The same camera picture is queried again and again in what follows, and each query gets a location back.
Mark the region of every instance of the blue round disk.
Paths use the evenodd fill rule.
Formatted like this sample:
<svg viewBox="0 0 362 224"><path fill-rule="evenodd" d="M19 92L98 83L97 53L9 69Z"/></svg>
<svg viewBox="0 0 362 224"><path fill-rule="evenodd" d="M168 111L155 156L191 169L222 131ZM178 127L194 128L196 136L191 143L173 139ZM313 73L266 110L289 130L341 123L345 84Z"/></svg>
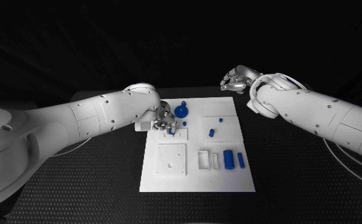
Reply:
<svg viewBox="0 0 362 224"><path fill-rule="evenodd" d="M189 114L189 109L186 106L184 105L179 105L176 108L175 108L175 116L178 118L185 118Z"/></svg>

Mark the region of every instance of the blue object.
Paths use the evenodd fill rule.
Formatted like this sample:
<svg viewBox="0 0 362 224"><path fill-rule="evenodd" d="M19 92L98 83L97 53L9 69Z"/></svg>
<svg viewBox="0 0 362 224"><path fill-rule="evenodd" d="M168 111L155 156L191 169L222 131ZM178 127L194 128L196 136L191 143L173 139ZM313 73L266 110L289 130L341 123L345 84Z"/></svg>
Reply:
<svg viewBox="0 0 362 224"><path fill-rule="evenodd" d="M224 151L224 164L227 170L235 169L233 150Z"/></svg>
<svg viewBox="0 0 362 224"><path fill-rule="evenodd" d="M241 152L238 152L238 159L240 159L240 167L246 168L246 164L244 164L244 159L243 159Z"/></svg>
<svg viewBox="0 0 362 224"><path fill-rule="evenodd" d="M189 109L186 107L186 102L184 101L181 105L175 108L175 115L178 118L185 118L189 114Z"/></svg>
<svg viewBox="0 0 362 224"><path fill-rule="evenodd" d="M215 130L211 129L211 130L209 130L209 136L211 136L211 137L214 137L214 133L215 133Z"/></svg>

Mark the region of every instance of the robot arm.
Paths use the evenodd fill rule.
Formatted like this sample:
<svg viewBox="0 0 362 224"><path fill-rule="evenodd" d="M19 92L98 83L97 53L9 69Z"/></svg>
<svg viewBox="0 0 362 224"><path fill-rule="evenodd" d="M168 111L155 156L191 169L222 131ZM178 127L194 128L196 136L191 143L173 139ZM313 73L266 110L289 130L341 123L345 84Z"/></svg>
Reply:
<svg viewBox="0 0 362 224"><path fill-rule="evenodd" d="M362 108L321 93L300 89L287 76L263 75L240 65L224 77L221 90L244 92L250 109L269 118L279 115L312 134L362 154Z"/></svg>
<svg viewBox="0 0 362 224"><path fill-rule="evenodd" d="M147 131L153 122L155 130L165 124L175 133L171 106L149 84L42 109L0 109L0 202L67 146L132 123L136 131Z"/></svg>

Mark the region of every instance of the black table surface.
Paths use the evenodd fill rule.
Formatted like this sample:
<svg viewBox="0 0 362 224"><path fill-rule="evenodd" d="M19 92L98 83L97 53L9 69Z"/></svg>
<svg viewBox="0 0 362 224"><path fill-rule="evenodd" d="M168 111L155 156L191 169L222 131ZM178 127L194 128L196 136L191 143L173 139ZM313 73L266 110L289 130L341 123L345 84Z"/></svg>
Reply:
<svg viewBox="0 0 362 224"><path fill-rule="evenodd" d="M72 101L109 92L78 92ZM186 101L234 98L257 192L140 193L147 132L130 125L48 159L25 186L9 224L362 221L362 181L318 136L282 117L256 114L246 105L247 94L220 87L160 88L158 93L162 99ZM348 166L361 170L329 145Z"/></svg>

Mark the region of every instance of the hole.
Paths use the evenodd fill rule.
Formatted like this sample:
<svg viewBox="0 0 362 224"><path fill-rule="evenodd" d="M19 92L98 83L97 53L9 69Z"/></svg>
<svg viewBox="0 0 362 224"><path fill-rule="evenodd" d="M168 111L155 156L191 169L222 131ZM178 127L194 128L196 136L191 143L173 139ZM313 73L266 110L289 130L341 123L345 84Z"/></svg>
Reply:
<svg viewBox="0 0 362 224"><path fill-rule="evenodd" d="M2 129L3 129L5 131L12 131L13 128L12 128L9 125L3 125L3 126L2 126Z"/></svg>

